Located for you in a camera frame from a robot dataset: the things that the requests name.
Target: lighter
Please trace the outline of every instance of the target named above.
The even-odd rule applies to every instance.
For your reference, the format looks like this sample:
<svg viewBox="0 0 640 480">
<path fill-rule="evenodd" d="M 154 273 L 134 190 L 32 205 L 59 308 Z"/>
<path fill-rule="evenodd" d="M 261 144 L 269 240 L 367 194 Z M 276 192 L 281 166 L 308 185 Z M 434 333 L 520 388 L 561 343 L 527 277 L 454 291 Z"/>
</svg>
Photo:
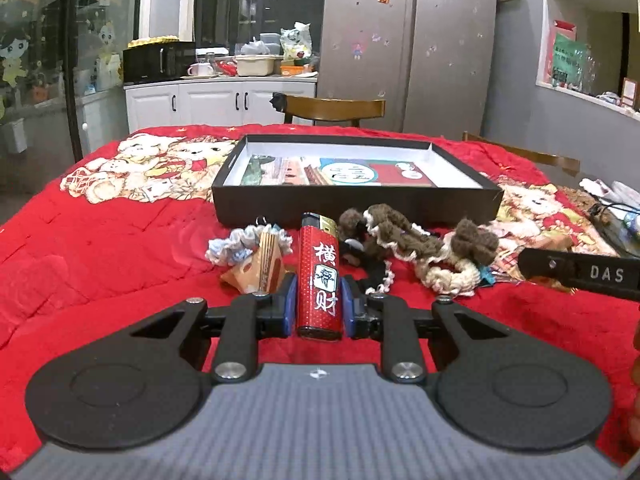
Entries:
<svg viewBox="0 0 640 480">
<path fill-rule="evenodd" d="M 298 335 L 333 341 L 342 336 L 336 225 L 330 218 L 302 215 L 298 258 Z"/>
</svg>

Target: plastic bag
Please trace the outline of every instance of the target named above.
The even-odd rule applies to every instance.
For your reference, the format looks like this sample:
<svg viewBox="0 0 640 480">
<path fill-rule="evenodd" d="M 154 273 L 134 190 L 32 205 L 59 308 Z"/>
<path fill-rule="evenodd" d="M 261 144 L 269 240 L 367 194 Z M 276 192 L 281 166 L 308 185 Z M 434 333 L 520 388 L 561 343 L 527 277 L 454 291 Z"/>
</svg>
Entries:
<svg viewBox="0 0 640 480">
<path fill-rule="evenodd" d="M 296 22 L 290 30 L 281 29 L 280 44 L 284 51 L 284 61 L 303 59 L 311 56 L 310 23 Z"/>
<path fill-rule="evenodd" d="M 240 54 L 243 56 L 262 56 L 263 54 L 270 54 L 269 49 L 263 41 L 250 41 L 245 43 L 240 49 Z"/>
</svg>

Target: chair backrest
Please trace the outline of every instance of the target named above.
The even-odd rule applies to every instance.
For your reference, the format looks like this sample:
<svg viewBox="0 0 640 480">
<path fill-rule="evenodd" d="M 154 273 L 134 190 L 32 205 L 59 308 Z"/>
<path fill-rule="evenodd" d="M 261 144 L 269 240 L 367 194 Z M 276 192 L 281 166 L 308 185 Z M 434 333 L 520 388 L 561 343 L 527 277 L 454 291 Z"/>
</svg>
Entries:
<svg viewBox="0 0 640 480">
<path fill-rule="evenodd" d="M 487 144 L 493 144 L 494 146 L 500 146 L 508 152 L 519 155 L 536 164 L 545 164 L 546 166 L 555 166 L 560 168 L 565 173 L 571 176 L 576 176 L 580 172 L 580 161 L 576 158 L 568 156 L 551 155 L 549 153 L 532 152 L 531 150 L 525 150 L 524 148 L 516 148 L 515 146 L 508 146 L 501 142 L 495 142 L 493 140 L 487 140 L 484 137 L 480 137 L 474 134 L 465 132 L 462 134 L 462 140 L 476 140 L 479 142 L 485 142 Z"/>
<path fill-rule="evenodd" d="M 351 121 L 351 126 L 358 127 L 361 119 L 374 119 L 385 115 L 385 100 L 348 101 L 294 95 L 287 95 L 286 98 L 285 124 L 291 124 L 293 116 L 296 116 L 315 121 Z"/>
</svg>

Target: stainless steel refrigerator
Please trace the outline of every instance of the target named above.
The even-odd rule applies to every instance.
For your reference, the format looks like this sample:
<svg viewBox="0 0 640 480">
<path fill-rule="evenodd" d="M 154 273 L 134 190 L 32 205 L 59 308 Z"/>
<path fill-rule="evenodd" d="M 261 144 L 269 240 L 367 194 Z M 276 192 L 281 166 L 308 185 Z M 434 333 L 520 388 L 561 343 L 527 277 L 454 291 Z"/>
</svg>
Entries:
<svg viewBox="0 0 640 480">
<path fill-rule="evenodd" d="M 386 100 L 376 129 L 479 132 L 496 0 L 324 0 L 318 97 Z"/>
</svg>

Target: white cup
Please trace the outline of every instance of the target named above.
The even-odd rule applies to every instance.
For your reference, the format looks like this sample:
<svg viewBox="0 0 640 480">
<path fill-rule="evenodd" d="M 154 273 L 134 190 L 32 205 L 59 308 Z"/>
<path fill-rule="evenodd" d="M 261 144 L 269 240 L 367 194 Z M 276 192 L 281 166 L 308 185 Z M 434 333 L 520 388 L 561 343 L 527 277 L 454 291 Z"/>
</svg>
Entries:
<svg viewBox="0 0 640 480">
<path fill-rule="evenodd" d="M 214 75 L 215 72 L 210 63 L 202 62 L 202 63 L 194 63 L 187 70 L 187 74 L 189 75 Z"/>
</svg>

